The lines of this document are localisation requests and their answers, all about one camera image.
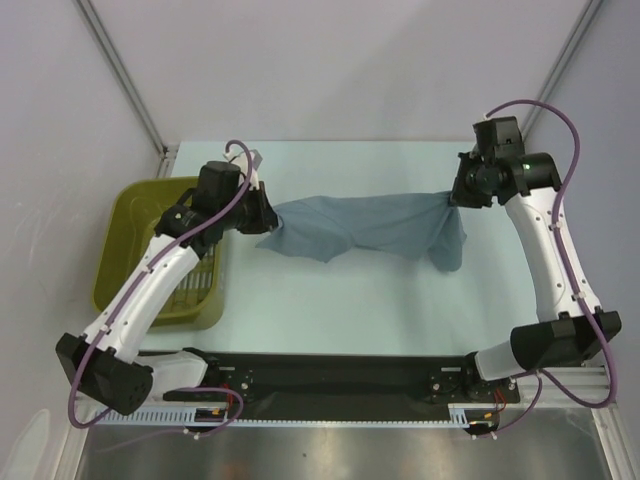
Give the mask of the blue-grey t shirt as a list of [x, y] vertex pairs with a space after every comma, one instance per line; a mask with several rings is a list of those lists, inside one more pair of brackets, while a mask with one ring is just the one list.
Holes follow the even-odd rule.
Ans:
[[369, 197], [313, 196], [274, 207], [276, 229], [256, 247], [328, 263], [352, 249], [429, 260], [441, 272], [462, 266], [466, 233], [448, 191]]

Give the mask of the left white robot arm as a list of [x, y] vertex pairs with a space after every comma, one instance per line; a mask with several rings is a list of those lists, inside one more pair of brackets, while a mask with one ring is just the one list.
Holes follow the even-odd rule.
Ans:
[[257, 174], [255, 150], [209, 161], [189, 188], [160, 217], [133, 273], [101, 315], [79, 336], [65, 333], [55, 352], [71, 384], [107, 411], [130, 415], [145, 401], [188, 389], [214, 397], [221, 376], [195, 350], [140, 357], [141, 343], [179, 283], [227, 230], [269, 232], [278, 218]]

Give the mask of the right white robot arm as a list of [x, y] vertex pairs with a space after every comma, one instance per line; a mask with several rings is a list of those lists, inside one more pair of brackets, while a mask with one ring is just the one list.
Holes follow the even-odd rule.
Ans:
[[462, 153], [451, 193], [456, 207], [504, 207], [521, 242], [533, 280], [537, 323], [514, 328], [509, 338], [469, 355], [473, 369], [461, 376], [463, 393], [484, 401], [497, 380], [576, 367], [598, 354], [621, 330], [586, 280], [564, 215], [562, 183], [547, 153], [485, 161]]

